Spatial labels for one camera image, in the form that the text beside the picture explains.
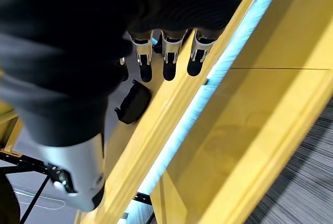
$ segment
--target black metal frame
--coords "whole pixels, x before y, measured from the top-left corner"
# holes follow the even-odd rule
[[[44,174],[47,175],[47,168],[45,167],[44,163],[38,159],[26,156],[26,155],[22,155],[20,157],[15,156],[15,155],[11,155],[8,153],[4,153],[0,151],[0,160],[3,160],[7,163],[12,163],[15,164],[16,166],[9,166],[9,167],[0,167],[1,171],[4,174],[13,174],[13,173],[22,173],[22,172],[31,172],[31,171],[35,171],[38,172],[40,174]],[[40,197],[44,187],[46,186],[46,183],[48,182],[50,176],[47,175],[47,177],[45,178],[43,184],[41,185],[41,187],[39,188],[39,190],[37,191],[37,194],[34,196],[34,198],[32,199],[28,209],[25,211],[20,224],[24,224],[24,222],[26,221],[27,217],[29,216],[32,208],[34,207],[35,203],[37,202],[38,198]],[[148,205],[152,205],[151,204],[151,199],[150,196],[146,195],[146,194],[142,194],[137,192],[136,196],[133,198],[133,200],[138,201],[138,202],[142,202]]]

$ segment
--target yellow wooden board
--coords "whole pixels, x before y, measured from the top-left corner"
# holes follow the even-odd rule
[[[96,211],[83,215],[82,224],[117,223],[252,1],[242,1],[205,60],[200,75],[190,77],[186,71],[191,36],[178,58],[175,79],[170,82],[161,81],[159,86],[147,84],[149,88],[153,87],[155,97],[135,126],[119,124],[112,133],[106,156],[110,174],[106,182],[104,202]]]
[[[332,6],[273,0],[151,194],[158,224],[246,220],[333,93]]]

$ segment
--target robotic hand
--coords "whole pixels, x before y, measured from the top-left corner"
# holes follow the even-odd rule
[[[0,94],[39,144],[54,186],[82,211],[103,198],[107,97],[123,80],[132,44],[152,78],[151,37],[162,29],[163,76],[172,80],[194,28],[188,73],[200,73],[241,0],[0,0]]]

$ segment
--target floor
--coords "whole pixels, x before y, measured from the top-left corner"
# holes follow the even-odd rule
[[[135,79],[140,81],[139,67],[136,63],[135,56],[132,54],[129,57],[126,57],[126,63],[129,70],[129,79],[126,82],[123,82],[109,97],[109,108],[107,110],[105,127],[106,137],[111,134],[113,128],[118,122],[117,115],[113,110],[114,107],[120,106],[122,100],[132,87],[132,80]],[[39,160],[42,159],[41,155],[35,147],[35,143],[30,138],[29,133],[25,128],[23,128],[18,138],[15,151]],[[0,166],[9,166],[9,164],[0,161]],[[31,196],[36,193],[42,184],[44,177],[44,175],[36,172],[11,174],[8,176],[20,201],[21,215],[24,214],[26,208],[28,207],[28,203],[30,203],[32,200]],[[63,199],[59,198],[58,192],[54,189],[51,183],[46,185],[42,196],[48,197],[48,199],[42,198],[37,201],[36,207],[34,207],[33,211],[29,215],[26,224],[73,224],[76,215],[76,209],[68,205],[63,205]]]

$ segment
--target wood grain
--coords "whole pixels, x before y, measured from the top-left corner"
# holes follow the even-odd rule
[[[159,224],[246,220],[333,93],[332,6],[273,0],[155,187]]]

